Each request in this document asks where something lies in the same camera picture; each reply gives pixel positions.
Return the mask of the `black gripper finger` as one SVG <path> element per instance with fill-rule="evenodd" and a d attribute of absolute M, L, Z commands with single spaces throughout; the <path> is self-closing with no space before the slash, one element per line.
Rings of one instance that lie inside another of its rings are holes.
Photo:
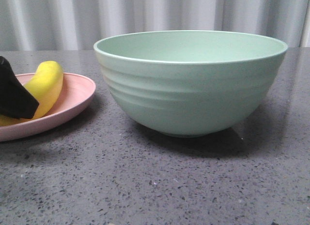
<path fill-rule="evenodd" d="M 0 57 L 0 113 L 12 118 L 31 119 L 39 106 L 35 97 L 19 82 L 10 63 Z"/>

